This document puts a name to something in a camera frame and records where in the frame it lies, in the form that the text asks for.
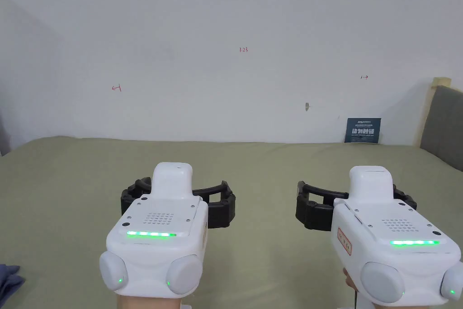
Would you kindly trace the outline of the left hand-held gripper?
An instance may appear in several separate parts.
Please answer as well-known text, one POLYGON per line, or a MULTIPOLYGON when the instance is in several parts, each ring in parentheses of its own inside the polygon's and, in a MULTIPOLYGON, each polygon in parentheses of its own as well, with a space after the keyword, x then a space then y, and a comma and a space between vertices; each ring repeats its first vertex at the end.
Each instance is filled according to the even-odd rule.
POLYGON ((198 287, 208 228, 230 226, 236 196, 227 181, 192 191, 192 173, 188 163, 161 162, 152 180, 122 191, 122 216, 99 259, 103 282, 116 294, 179 299, 198 287))

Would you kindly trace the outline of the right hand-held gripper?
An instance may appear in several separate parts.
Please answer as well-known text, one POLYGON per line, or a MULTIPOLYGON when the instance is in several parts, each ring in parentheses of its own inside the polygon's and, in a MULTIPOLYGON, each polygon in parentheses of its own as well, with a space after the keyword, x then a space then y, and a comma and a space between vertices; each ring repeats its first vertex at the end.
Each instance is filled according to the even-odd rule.
POLYGON ((416 210, 417 202, 381 166, 353 167, 349 193, 298 182, 296 219, 306 229, 331 231, 358 306, 439 306, 460 299, 460 247, 416 210))

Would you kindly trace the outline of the person's right hand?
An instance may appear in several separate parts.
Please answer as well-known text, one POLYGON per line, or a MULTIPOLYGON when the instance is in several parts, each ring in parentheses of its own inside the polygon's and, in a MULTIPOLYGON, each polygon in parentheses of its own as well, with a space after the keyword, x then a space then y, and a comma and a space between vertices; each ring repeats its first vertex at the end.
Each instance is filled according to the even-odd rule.
POLYGON ((358 289, 356 288, 354 282, 352 281, 352 278, 350 277, 349 273, 347 272, 347 270, 345 268, 343 268, 343 274, 345 275, 345 283, 350 287, 352 288, 354 291, 358 291, 358 289))

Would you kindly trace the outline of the person's left hand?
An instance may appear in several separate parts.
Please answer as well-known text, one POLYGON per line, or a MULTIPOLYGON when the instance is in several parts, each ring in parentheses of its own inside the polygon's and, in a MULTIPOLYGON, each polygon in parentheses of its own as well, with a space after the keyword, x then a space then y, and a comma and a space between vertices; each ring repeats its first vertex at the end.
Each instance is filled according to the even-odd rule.
POLYGON ((182 299, 117 295, 118 309, 180 309, 182 299))

